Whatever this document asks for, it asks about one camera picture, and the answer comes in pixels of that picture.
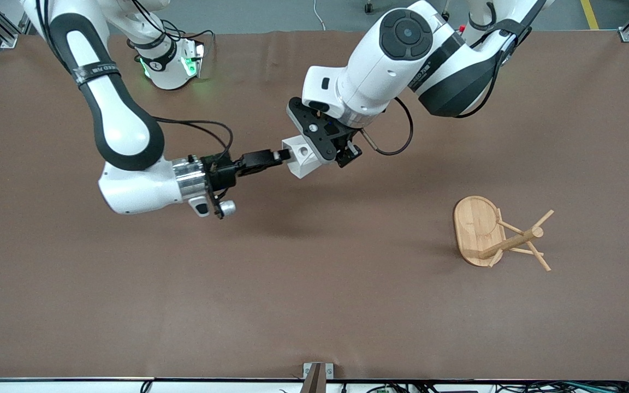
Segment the brown table cover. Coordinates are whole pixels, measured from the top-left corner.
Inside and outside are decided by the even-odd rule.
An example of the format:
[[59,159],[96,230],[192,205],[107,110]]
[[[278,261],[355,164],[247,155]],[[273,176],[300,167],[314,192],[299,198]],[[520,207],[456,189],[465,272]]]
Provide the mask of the brown table cover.
[[[534,32],[467,119],[239,179],[222,221],[112,212],[90,111],[38,37],[0,53],[0,377],[629,379],[629,43]],[[464,261],[489,199],[532,255]]]

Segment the wooden cup rack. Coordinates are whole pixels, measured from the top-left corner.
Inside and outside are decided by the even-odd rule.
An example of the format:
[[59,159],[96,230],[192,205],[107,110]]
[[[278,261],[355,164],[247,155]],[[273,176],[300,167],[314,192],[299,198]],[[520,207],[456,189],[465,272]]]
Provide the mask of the wooden cup rack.
[[453,222],[459,252],[467,263],[492,268],[507,252],[534,256],[545,271],[550,272],[544,254],[533,244],[542,238],[542,224],[554,214],[550,210],[535,224],[521,230],[505,222],[497,206],[482,196],[468,196],[454,207]]

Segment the white faceted cup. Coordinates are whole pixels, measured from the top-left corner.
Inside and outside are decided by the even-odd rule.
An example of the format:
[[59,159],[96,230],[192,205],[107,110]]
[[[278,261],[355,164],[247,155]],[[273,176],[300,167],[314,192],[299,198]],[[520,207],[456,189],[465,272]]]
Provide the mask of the white faceted cup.
[[290,158],[285,160],[289,171],[302,179],[322,166],[316,152],[304,136],[294,136],[281,141],[282,149],[287,150]]

